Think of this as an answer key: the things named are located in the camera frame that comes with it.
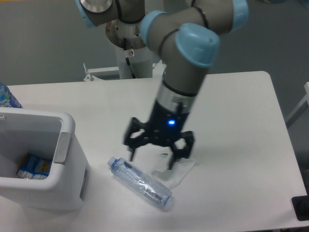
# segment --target plastic water bottle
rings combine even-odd
[[[10,92],[9,88],[0,82],[0,107],[23,108]]]
[[[156,206],[163,209],[167,205],[172,192],[163,184],[152,179],[132,164],[129,164],[124,158],[116,159],[111,157],[108,165],[112,168],[112,173],[115,176],[145,196]]]

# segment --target white table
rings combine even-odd
[[[110,172],[130,117],[146,121],[160,78],[10,87],[25,108],[70,113],[92,167],[84,207],[75,212],[22,207],[0,198],[3,232],[208,231],[307,226],[291,198],[305,195],[270,77],[265,72],[209,75],[185,130],[198,161],[162,212]],[[148,145],[135,164],[147,172],[166,148]]]

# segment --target white bin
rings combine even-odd
[[[28,153],[53,159],[44,180],[17,176]],[[89,163],[66,113],[0,108],[0,195],[25,206],[76,210],[83,206]]]

